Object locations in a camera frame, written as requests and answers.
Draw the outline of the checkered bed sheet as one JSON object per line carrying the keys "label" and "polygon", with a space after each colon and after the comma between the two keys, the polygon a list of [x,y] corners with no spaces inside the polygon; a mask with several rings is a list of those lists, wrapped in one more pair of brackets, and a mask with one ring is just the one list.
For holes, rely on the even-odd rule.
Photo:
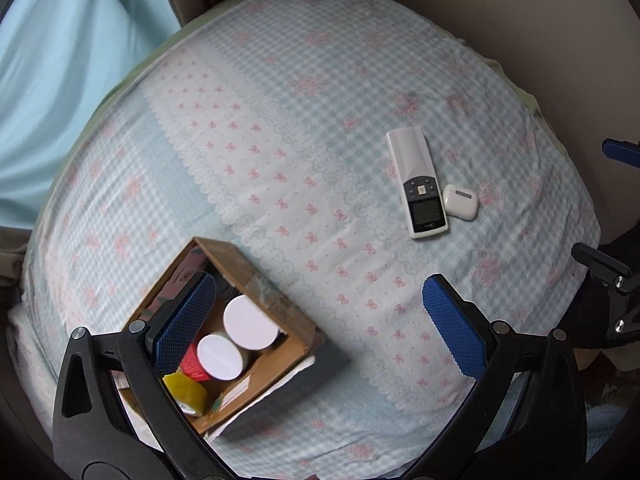
{"label": "checkered bed sheet", "polygon": [[[473,221],[412,240],[385,135],[420,127]],[[193,237],[235,244],[326,334],[311,368],[213,447],[243,476],[376,478],[415,460],[470,388],[422,306],[445,275],[545,334],[600,240],[560,142],[472,50],[393,0],[243,0],[175,36],[55,178],[10,314],[44,429],[77,326],[125,326]]]}

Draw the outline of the yellow tape roll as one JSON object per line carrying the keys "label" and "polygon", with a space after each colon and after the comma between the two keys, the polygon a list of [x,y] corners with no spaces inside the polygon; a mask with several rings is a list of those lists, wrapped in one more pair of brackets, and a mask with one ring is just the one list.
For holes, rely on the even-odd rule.
{"label": "yellow tape roll", "polygon": [[163,383],[183,413],[194,417],[204,415],[210,404],[210,396],[201,384],[181,372],[165,375]]}

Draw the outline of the white lid green jar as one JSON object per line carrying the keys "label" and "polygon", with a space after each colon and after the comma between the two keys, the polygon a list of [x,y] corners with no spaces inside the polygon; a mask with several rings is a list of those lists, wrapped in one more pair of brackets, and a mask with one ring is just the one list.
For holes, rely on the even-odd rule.
{"label": "white lid green jar", "polygon": [[228,302],[222,322],[232,341],[246,350],[264,350],[280,335],[279,325],[245,295]]}

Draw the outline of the cardboard box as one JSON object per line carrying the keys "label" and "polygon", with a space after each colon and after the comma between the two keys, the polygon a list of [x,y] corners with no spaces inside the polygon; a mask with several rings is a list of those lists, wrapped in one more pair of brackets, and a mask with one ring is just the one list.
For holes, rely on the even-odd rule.
{"label": "cardboard box", "polygon": [[281,388],[302,370],[314,365],[312,350],[324,341],[309,318],[265,278],[235,245],[195,237],[168,266],[134,311],[132,319],[149,323],[167,300],[174,298],[196,272],[209,273],[217,286],[215,304],[200,331],[201,338],[224,330],[224,308],[236,296],[245,295],[280,327],[276,341],[264,350],[248,350],[250,358],[240,377],[199,382],[209,393],[210,404],[201,417],[186,415],[199,434],[217,437],[238,416],[268,394]]}

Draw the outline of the red box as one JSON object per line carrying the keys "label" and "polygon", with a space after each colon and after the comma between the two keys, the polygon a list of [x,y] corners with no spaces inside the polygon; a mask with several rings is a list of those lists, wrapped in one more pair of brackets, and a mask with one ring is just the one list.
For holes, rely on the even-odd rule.
{"label": "red box", "polygon": [[198,360],[198,354],[196,353],[196,344],[190,343],[190,346],[186,349],[180,365],[179,370],[186,377],[191,378],[194,382],[207,382],[212,379],[202,364]]}

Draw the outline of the white remote control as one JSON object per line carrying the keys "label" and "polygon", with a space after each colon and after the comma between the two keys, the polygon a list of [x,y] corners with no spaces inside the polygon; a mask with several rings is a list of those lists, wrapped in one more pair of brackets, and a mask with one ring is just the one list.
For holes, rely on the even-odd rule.
{"label": "white remote control", "polygon": [[442,193],[422,129],[395,129],[386,133],[385,140],[409,237],[422,240],[447,232]]}

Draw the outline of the white earbuds case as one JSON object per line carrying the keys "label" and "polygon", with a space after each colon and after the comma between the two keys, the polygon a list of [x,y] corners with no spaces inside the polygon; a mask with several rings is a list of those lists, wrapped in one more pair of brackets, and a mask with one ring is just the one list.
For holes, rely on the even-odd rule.
{"label": "white earbuds case", "polygon": [[451,183],[442,191],[442,200],[448,216],[464,221],[473,221],[480,209],[480,200],[474,191]]}

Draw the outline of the light blue cloth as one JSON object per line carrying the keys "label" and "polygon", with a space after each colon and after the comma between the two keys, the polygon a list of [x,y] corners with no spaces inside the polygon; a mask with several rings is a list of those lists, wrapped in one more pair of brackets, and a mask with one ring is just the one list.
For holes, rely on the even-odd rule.
{"label": "light blue cloth", "polygon": [[14,0],[1,21],[1,223],[31,229],[119,81],[179,28],[168,0]]}

